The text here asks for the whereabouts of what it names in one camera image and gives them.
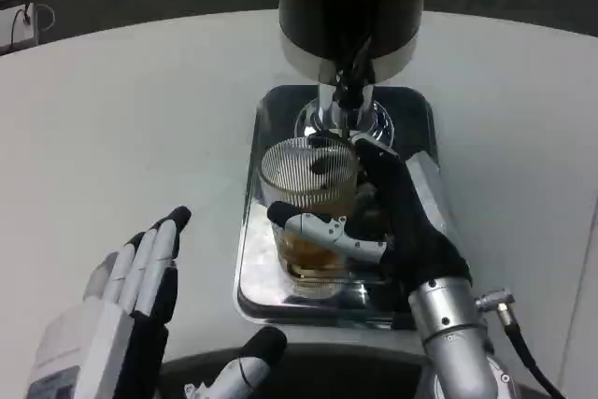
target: stainless steel tray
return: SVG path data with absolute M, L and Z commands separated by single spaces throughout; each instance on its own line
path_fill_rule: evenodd
M 268 148 L 293 137 L 296 118 L 317 92 L 317 86 L 279 86 L 258 107 L 235 273 L 238 309 L 259 322 L 412 328 L 406 299 L 392 282 L 363 272 L 329 280 L 293 278 L 278 260 L 257 168 Z M 373 96 L 394 123 L 394 150 L 404 158 L 427 150 L 436 159 L 432 111 L 425 99 L 408 88 L 376 87 Z

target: glass mug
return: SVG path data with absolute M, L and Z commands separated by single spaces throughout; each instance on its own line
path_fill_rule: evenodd
M 314 171 L 314 164 L 324 164 L 325 169 Z M 305 212 L 328 213 L 333 218 L 348 216 L 355 205 L 358 173 L 357 156 L 343 142 L 319 136 L 282 141 L 265 153 L 260 164 L 264 205 L 283 201 Z M 329 249 L 275 224 L 272 227 L 278 256 L 288 264 L 319 268 L 342 263 L 342 258 Z

